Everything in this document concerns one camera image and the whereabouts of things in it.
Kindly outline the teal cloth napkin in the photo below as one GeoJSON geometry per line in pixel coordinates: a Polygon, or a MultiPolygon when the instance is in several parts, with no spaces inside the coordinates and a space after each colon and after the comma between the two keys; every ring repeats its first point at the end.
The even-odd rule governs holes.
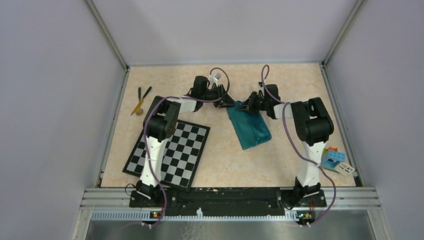
{"type": "Polygon", "coordinates": [[[272,134],[262,115],[241,111],[238,109],[241,105],[241,101],[236,101],[235,106],[227,108],[227,113],[242,150],[270,141],[272,134]]]}

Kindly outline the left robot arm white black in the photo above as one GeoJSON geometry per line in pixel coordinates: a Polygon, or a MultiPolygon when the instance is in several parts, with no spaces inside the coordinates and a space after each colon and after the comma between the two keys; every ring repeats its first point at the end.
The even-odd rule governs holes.
{"type": "Polygon", "coordinates": [[[149,207],[160,202],[161,167],[167,142],[174,135],[179,115],[197,112],[204,103],[212,103],[216,108],[234,107],[235,101],[229,96],[230,81],[227,86],[218,84],[219,74],[196,76],[193,87],[181,96],[156,96],[143,121],[145,144],[144,167],[135,185],[135,192],[149,207]]]}

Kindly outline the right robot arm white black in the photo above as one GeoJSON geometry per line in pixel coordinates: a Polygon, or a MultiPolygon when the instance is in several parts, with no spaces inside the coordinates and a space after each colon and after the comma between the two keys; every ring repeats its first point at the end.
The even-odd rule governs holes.
{"type": "Polygon", "coordinates": [[[250,114],[264,111],[274,120],[282,119],[285,131],[287,119],[293,120],[306,153],[306,157],[301,157],[301,168],[295,178],[293,200],[299,206],[307,206],[321,189],[319,165],[324,147],[334,132],[334,123],[320,97],[282,102],[278,93],[277,85],[264,85],[259,91],[253,91],[237,109],[250,114]]]}

